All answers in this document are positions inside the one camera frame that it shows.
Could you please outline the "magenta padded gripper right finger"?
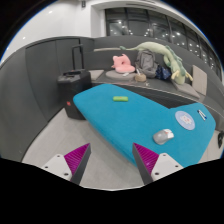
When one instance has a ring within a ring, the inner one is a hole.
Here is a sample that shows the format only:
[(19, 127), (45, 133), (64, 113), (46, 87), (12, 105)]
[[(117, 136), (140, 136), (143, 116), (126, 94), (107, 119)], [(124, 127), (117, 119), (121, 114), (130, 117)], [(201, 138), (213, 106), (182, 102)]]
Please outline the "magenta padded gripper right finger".
[(145, 185), (183, 168), (182, 165), (167, 153), (157, 154), (137, 143), (133, 144), (132, 153), (142, 181)]

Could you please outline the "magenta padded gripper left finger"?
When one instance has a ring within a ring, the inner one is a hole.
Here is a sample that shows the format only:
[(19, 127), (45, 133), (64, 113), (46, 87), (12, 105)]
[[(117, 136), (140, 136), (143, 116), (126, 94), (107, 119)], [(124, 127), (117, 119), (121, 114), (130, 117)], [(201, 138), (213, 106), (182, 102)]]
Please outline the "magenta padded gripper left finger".
[(56, 154), (42, 169), (79, 185), (91, 154), (89, 143), (82, 145), (66, 155)]

